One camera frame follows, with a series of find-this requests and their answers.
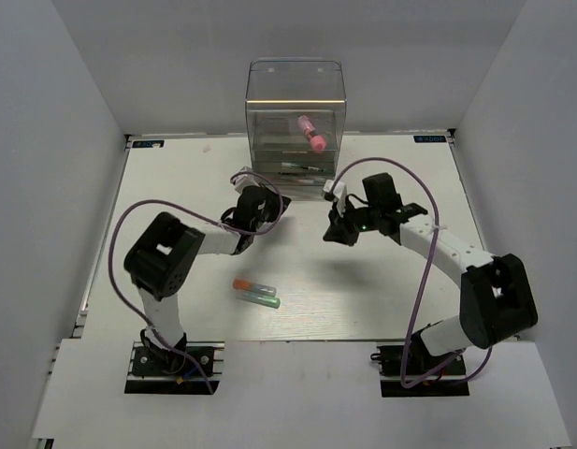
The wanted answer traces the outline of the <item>orange capped highlighter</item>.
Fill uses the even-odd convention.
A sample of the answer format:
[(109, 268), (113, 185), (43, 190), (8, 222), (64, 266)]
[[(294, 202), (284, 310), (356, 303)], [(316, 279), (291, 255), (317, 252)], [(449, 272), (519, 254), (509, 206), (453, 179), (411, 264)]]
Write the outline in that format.
[(275, 287), (264, 285), (257, 282), (245, 281), (242, 279), (233, 280), (233, 288), (237, 290), (251, 291), (271, 297), (276, 296), (277, 293), (277, 289)]

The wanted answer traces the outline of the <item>pink capped marker bottle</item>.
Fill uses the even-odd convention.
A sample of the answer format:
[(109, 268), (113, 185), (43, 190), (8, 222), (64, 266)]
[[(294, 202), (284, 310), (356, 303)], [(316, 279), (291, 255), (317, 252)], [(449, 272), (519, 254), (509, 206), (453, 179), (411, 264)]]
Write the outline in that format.
[(315, 126), (308, 116), (299, 116), (297, 118), (297, 125), (314, 152), (321, 153), (325, 151), (326, 140), (316, 131)]

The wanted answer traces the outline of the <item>clear acrylic drawer organizer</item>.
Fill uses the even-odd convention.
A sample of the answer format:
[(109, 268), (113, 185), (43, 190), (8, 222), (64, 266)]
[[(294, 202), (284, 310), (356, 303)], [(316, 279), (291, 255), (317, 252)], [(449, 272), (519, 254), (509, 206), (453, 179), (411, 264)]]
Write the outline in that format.
[[(253, 170), (294, 199), (314, 199), (325, 184), (301, 185), (281, 177), (336, 176), (347, 100), (341, 64), (322, 58), (260, 58), (251, 62), (245, 118)], [(297, 125), (306, 115), (326, 140), (314, 152)], [(324, 173), (281, 167), (282, 162), (320, 167)]]

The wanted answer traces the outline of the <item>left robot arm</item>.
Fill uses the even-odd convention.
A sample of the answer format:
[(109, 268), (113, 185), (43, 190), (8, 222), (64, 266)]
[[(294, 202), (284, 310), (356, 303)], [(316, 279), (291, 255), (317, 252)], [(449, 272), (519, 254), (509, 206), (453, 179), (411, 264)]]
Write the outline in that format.
[(178, 372), (186, 362), (178, 292), (195, 259), (201, 254), (245, 252), (254, 237), (265, 234), (291, 202), (291, 198), (264, 186), (250, 185), (220, 221), (194, 228), (163, 211), (131, 247), (123, 267), (139, 292), (148, 320), (141, 341), (155, 351), (154, 362), (164, 372)]

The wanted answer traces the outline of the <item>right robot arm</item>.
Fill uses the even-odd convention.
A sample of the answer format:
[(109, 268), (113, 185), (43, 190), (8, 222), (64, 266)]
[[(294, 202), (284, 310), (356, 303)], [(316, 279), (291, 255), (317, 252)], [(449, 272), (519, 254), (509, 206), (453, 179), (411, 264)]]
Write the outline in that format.
[(324, 239), (353, 246), (363, 232), (377, 231), (426, 259), (460, 292), (456, 316), (411, 334), (406, 360), (424, 373), (435, 371), (448, 355), (469, 347), (489, 349), (538, 322), (538, 312), (522, 260), (473, 247), (434, 224), (427, 210), (404, 204), (393, 178), (381, 173), (363, 180), (367, 196), (355, 207), (346, 185), (327, 181), (331, 201)]

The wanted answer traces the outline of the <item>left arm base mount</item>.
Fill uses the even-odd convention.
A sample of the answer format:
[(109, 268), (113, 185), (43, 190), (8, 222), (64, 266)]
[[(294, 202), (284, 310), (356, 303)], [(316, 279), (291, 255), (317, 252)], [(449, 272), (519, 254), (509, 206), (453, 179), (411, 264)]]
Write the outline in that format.
[(189, 342), (185, 352), (191, 355), (207, 375), (211, 389), (191, 361), (173, 355), (167, 368), (141, 342), (135, 341), (125, 380), (125, 394), (208, 396), (215, 393), (224, 368), (223, 342)]

